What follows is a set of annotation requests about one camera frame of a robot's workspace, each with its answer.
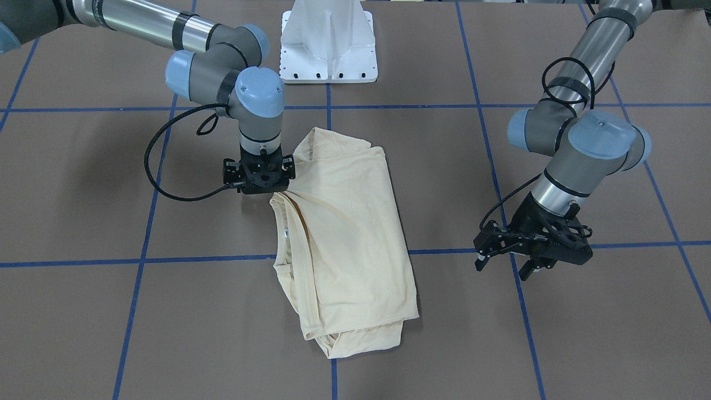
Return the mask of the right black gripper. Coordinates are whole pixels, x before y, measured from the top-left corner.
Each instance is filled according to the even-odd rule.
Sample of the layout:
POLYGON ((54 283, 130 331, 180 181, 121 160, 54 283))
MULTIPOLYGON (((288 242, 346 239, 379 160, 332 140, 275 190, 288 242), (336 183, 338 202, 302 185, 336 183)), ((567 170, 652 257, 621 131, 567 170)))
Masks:
POLYGON ((241 148, 241 160, 223 160, 223 184, 244 194, 284 192, 296 177, 294 157, 282 155, 281 147, 272 153, 255 155, 241 148))

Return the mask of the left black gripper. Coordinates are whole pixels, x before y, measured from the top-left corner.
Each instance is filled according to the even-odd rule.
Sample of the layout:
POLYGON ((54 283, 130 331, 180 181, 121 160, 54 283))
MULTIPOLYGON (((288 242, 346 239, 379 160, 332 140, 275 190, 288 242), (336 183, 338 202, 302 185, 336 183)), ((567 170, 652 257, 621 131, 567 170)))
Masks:
POLYGON ((588 243, 592 230, 579 222, 579 211, 580 206, 572 202, 568 211, 559 216, 527 195, 509 225, 501 226, 490 219, 480 226, 473 240, 477 250, 475 270, 481 272, 489 259, 505 253, 530 258, 519 269, 521 281, 543 267, 553 267, 556 262, 584 265, 593 256, 588 243))

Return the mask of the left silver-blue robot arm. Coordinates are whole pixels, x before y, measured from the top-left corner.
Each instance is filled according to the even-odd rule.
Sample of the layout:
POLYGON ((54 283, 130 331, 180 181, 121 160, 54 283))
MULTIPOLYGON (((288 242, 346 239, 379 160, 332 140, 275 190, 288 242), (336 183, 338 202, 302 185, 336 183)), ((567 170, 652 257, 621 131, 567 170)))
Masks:
POLYGON ((638 28, 663 11, 704 11, 708 1, 587 1, 590 16, 582 37, 566 57, 541 75, 543 96, 517 111, 507 127, 508 141, 523 151, 549 157, 546 168, 511 195, 526 196, 510 221, 491 218, 507 202, 501 197, 480 221, 473 239, 482 271, 502 254, 518 254, 524 282, 558 262, 584 265, 593 256, 593 230, 578 213, 605 177, 646 165, 652 140, 645 129, 598 107, 598 93, 611 81, 615 60, 638 28))

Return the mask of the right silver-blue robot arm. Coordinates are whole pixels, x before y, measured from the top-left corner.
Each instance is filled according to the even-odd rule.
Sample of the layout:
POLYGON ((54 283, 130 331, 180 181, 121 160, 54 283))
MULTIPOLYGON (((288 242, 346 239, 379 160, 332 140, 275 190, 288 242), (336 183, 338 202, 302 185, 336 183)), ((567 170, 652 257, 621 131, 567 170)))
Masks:
POLYGON ((147 146, 146 175, 165 197, 181 200, 155 180, 153 146, 171 125, 205 109, 214 111, 208 117, 213 124, 221 117, 238 121, 239 160, 223 161, 221 192, 284 192, 296 177, 294 158, 281 148, 284 83, 262 66, 269 40, 261 28, 226 26, 152 1, 3 1, 1 10, 2 53, 73 24, 102 26, 173 50, 167 87, 197 106, 173 117, 147 146))

